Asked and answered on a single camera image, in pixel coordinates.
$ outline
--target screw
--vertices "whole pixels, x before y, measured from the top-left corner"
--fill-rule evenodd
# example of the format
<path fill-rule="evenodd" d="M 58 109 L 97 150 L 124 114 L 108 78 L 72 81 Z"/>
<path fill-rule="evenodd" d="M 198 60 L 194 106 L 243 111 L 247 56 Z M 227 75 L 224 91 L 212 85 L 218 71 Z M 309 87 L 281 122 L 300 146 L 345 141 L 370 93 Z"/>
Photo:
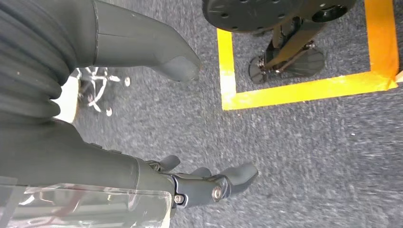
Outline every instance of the screw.
<path fill-rule="evenodd" d="M 211 196 L 213 197 L 214 202 L 218 202 L 221 200 L 222 197 L 222 189 L 221 187 L 217 186 L 213 189 L 213 192 L 211 193 Z"/>
<path fill-rule="evenodd" d="M 185 201 L 185 197 L 183 195 L 175 195 L 175 198 L 173 199 L 175 203 L 181 204 Z"/>

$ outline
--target clear plastic sheet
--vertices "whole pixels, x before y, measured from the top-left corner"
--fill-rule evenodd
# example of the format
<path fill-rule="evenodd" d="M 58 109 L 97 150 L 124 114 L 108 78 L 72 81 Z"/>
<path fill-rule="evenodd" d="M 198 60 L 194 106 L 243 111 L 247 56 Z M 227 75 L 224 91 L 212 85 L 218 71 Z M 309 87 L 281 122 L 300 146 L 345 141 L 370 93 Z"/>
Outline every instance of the clear plastic sheet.
<path fill-rule="evenodd" d="M 170 193 L 57 184 L 16 186 L 0 177 L 0 228 L 167 228 Z"/>

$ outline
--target black stand base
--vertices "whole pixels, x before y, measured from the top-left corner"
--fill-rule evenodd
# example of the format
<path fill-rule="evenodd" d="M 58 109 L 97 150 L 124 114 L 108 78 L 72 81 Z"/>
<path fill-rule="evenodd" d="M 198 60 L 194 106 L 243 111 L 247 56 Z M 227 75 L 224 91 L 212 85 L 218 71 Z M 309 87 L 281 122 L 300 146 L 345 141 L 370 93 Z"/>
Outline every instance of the black stand base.
<path fill-rule="evenodd" d="M 269 81 L 312 77 L 325 67 L 325 56 L 322 52 L 316 49 L 302 52 L 297 58 L 292 58 L 269 70 L 264 69 L 263 56 L 255 57 L 249 64 L 249 77 L 255 84 L 263 84 Z"/>

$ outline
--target round black disc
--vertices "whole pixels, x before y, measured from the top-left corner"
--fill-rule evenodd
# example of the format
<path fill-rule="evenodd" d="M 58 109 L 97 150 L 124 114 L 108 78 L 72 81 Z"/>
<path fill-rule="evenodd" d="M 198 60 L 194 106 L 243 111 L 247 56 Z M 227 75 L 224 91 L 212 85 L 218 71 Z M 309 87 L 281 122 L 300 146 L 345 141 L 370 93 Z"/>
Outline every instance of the round black disc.
<path fill-rule="evenodd" d="M 304 0 L 203 0 L 204 17 L 215 27 L 231 32 L 273 28 L 295 16 Z"/>

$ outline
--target yellow tape square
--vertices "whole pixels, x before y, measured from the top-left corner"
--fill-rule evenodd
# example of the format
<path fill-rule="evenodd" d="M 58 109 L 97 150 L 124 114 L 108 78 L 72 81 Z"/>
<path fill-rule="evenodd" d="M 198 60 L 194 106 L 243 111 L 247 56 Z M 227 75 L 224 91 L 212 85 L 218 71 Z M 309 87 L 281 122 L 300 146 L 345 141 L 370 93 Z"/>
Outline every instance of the yellow tape square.
<path fill-rule="evenodd" d="M 397 87 L 399 52 L 392 0 L 365 0 L 371 71 L 237 93 L 232 34 L 217 29 L 223 110 L 256 108 Z"/>

